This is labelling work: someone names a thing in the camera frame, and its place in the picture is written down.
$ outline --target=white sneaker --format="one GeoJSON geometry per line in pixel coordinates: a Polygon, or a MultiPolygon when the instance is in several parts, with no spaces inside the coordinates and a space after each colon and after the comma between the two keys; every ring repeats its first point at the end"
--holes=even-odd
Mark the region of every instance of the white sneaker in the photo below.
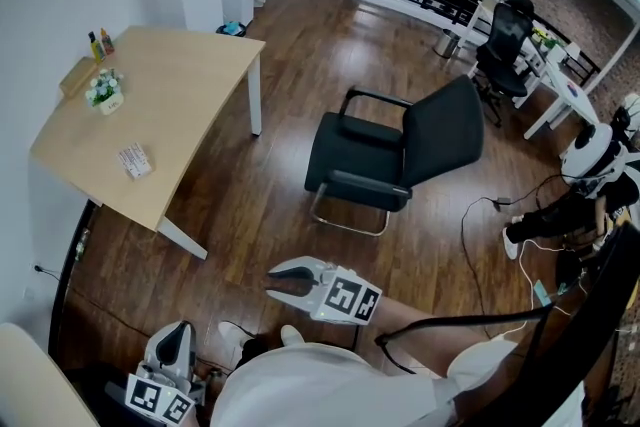
{"type": "Polygon", "coordinates": [[[280,330],[280,338],[282,338],[282,345],[288,347],[289,345],[295,345],[298,343],[304,343],[304,338],[295,327],[289,324],[282,326],[280,330]]]}
{"type": "Polygon", "coordinates": [[[233,322],[220,322],[218,324],[218,332],[222,335],[225,343],[230,347],[244,347],[249,340],[253,340],[254,336],[237,326],[233,322]]]}
{"type": "Polygon", "coordinates": [[[504,228],[502,230],[502,241],[504,242],[504,250],[509,257],[509,260],[515,260],[518,258],[518,253],[520,249],[520,244],[516,242],[511,242],[509,237],[507,237],[507,229],[504,228]]]}

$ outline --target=white shirt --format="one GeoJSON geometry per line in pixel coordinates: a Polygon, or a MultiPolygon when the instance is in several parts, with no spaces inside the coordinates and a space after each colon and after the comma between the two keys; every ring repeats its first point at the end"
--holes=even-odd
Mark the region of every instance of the white shirt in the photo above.
{"type": "MultiPolygon", "coordinates": [[[[337,347],[284,347],[258,356],[229,376],[211,426],[444,427],[456,419],[453,398],[484,383],[514,346],[492,341],[470,347],[444,379],[419,374],[389,377],[337,347]]],[[[575,406],[570,409],[568,417],[575,420],[575,406]]],[[[566,414],[559,416],[554,427],[581,425],[568,423],[566,414]]]]}

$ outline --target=wooden floor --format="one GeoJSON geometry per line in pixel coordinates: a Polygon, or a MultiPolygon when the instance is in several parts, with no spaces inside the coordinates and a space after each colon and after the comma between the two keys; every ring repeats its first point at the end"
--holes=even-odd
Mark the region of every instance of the wooden floor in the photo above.
{"type": "MultiPolygon", "coordinates": [[[[354,84],[417,101],[465,73],[472,54],[445,61],[431,47],[438,31],[418,20],[355,0],[268,0],[249,37],[265,40],[262,55],[263,133],[250,134],[246,88],[234,93],[204,140],[167,216],[209,251],[192,257],[160,234],[103,207],[96,214],[83,260],[71,286],[140,331],[152,334],[180,319],[198,331],[198,355],[233,368],[217,334],[230,320],[267,333],[293,323],[310,341],[351,344],[353,328],[314,323],[269,299],[266,272],[277,263],[313,255],[355,269],[392,298],[439,315],[480,313],[478,293],[460,244],[460,220],[481,196],[518,198],[559,169],[558,153],[577,134],[570,118],[560,129],[522,134],[549,102],[536,93],[520,112],[506,102],[502,129],[486,125],[482,159],[414,190],[392,214],[387,232],[371,238],[311,221],[304,191],[315,130],[325,111],[337,110],[354,84]]],[[[395,107],[357,100],[355,112],[399,126],[395,107]]],[[[545,188],[549,202],[561,184],[545,188]]],[[[381,221],[348,204],[327,215],[374,228],[381,221]]],[[[502,249],[500,232],[511,215],[533,209],[533,197],[502,213],[475,205],[465,235],[488,312],[529,308],[529,286],[502,249]]],[[[547,290],[555,256],[527,249],[524,265],[547,290]]],[[[492,329],[493,333],[506,330],[492,329]]],[[[358,351],[390,370],[365,329],[358,351]]],[[[146,338],[70,292],[63,316],[60,365],[102,360],[134,371],[146,338]]]]}

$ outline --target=black office chair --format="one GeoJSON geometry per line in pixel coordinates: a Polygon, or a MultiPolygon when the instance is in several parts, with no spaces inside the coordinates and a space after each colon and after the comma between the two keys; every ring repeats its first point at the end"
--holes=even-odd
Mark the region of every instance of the black office chair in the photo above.
{"type": "Polygon", "coordinates": [[[411,188],[480,158],[484,122],[478,92],[462,75],[412,104],[352,87],[340,112],[327,112],[313,141],[304,188],[317,192],[312,217],[322,223],[377,237],[411,199],[411,188]],[[355,96],[369,96],[406,109],[403,132],[346,115],[355,96]],[[386,212],[379,232],[335,224],[316,214],[318,202],[331,196],[386,212]]]}
{"type": "Polygon", "coordinates": [[[509,98],[527,96],[524,81],[529,72],[535,70],[527,65],[528,69],[518,75],[514,63],[532,30],[533,3],[530,0],[509,0],[496,6],[489,41],[478,47],[476,67],[483,72],[489,86],[482,86],[476,77],[473,80],[478,86],[480,99],[495,114],[497,121],[494,124],[497,127],[502,125],[497,109],[500,95],[509,98]]]}

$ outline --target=black pants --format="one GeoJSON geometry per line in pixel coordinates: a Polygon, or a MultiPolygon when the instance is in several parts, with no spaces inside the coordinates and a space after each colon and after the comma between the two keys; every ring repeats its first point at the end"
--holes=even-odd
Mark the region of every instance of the black pants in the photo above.
{"type": "Polygon", "coordinates": [[[238,361],[236,369],[240,368],[245,363],[248,363],[253,358],[260,356],[260,354],[264,354],[268,350],[267,344],[263,340],[252,338],[242,347],[242,358],[238,361]]]}
{"type": "Polygon", "coordinates": [[[569,192],[551,205],[524,215],[524,219],[507,228],[511,242],[524,242],[536,237],[556,237],[595,220],[595,200],[569,192]]]}

